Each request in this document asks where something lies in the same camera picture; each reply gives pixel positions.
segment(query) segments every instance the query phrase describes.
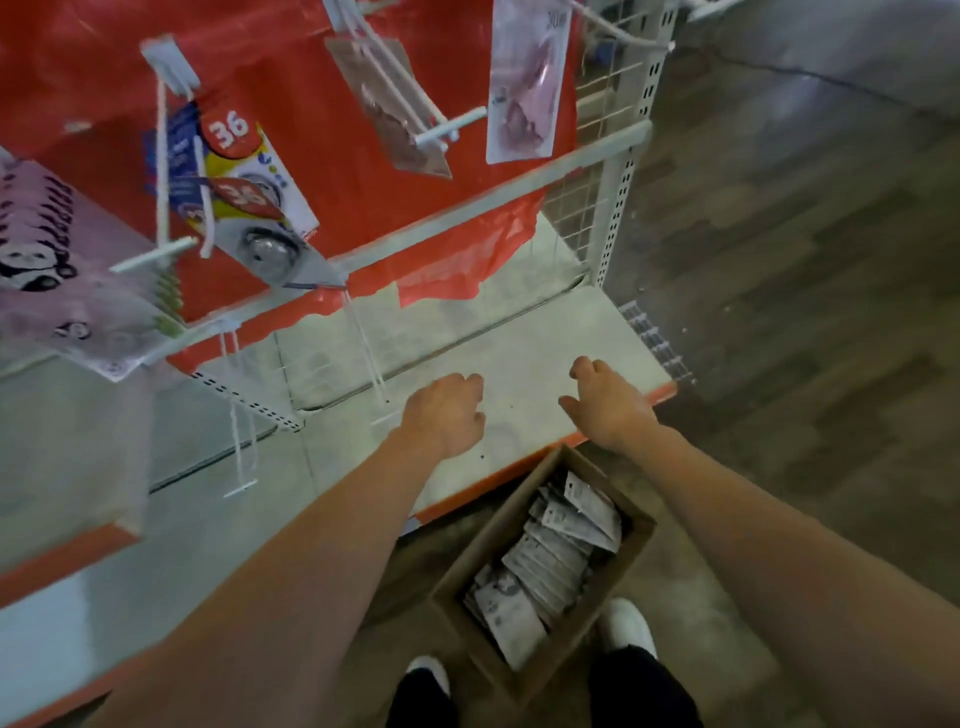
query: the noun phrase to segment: forearm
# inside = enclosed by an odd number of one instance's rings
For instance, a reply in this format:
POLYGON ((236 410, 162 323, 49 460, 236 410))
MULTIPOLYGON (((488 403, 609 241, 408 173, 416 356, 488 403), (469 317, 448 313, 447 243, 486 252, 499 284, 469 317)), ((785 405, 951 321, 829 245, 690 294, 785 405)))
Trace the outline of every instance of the forearm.
POLYGON ((395 430, 220 585, 91 725, 318 724, 396 537, 440 457, 432 443, 395 430))
POLYGON ((639 427, 628 456, 826 714, 873 724, 960 718, 957 610, 676 431, 639 427))

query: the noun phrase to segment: black pants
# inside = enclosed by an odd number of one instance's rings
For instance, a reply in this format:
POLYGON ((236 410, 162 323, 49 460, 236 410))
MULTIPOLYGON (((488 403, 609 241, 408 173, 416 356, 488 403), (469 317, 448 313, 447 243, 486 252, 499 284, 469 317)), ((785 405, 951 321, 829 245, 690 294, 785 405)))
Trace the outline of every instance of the black pants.
MULTIPOLYGON (((598 657, 588 685, 593 728, 703 726, 684 686, 640 647, 598 657)), ((457 728, 457 709, 430 671, 417 669, 396 687, 387 728, 457 728)))

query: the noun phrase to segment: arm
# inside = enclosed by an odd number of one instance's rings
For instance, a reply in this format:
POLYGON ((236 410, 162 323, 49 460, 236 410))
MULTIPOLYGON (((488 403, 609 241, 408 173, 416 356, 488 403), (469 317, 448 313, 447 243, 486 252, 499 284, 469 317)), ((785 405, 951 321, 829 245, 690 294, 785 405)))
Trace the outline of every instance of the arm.
POLYGON ((90 728, 320 725, 340 662, 410 509, 441 460, 483 437, 483 378, 445 376, 356 470, 175 629, 90 728))
POLYGON ((825 716, 960 724, 960 610, 659 425, 643 396, 580 357, 560 405, 653 481, 746 620, 825 716))

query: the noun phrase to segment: price tag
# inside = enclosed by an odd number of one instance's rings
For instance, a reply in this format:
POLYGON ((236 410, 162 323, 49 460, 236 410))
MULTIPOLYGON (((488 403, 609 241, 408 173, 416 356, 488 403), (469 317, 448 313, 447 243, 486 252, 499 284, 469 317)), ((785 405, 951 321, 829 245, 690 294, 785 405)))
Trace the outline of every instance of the price tag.
POLYGON ((262 142, 252 115, 228 97, 203 104, 200 128, 214 154, 227 159, 249 157, 262 142))
POLYGON ((283 219, 283 210, 255 182, 234 177, 210 177, 206 181, 217 197, 241 212, 269 220, 283 219))

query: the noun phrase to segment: person's left hand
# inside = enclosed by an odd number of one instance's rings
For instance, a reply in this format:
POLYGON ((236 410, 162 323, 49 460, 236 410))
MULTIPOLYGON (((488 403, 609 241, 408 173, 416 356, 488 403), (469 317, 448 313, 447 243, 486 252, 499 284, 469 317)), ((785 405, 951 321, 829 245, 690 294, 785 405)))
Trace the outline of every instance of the person's left hand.
POLYGON ((463 454, 483 438, 487 418, 480 375, 447 375, 418 390, 403 408, 400 428, 436 446, 442 460, 463 454))

